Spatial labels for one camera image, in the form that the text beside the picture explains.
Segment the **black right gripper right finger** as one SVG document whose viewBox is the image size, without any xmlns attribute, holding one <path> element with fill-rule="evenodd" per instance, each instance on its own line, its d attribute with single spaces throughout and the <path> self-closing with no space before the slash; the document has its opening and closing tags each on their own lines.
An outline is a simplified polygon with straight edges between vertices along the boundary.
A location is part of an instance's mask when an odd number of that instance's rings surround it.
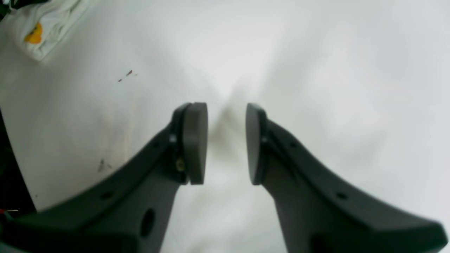
<svg viewBox="0 0 450 253">
<path fill-rule="evenodd" d="M 437 253 L 448 244 L 442 224 L 349 184 L 255 103 L 246 146 L 252 184 L 274 200 L 290 253 Z"/>
</svg>

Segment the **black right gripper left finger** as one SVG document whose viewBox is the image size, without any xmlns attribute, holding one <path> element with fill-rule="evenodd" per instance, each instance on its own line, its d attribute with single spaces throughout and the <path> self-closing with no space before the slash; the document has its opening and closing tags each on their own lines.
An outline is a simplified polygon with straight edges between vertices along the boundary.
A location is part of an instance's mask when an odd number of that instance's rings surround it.
<svg viewBox="0 0 450 253">
<path fill-rule="evenodd" d="M 2 253 L 158 253 L 181 185 L 202 185 L 206 103 L 178 107 L 170 123 L 107 179 L 44 212 L 9 221 Z"/>
</svg>

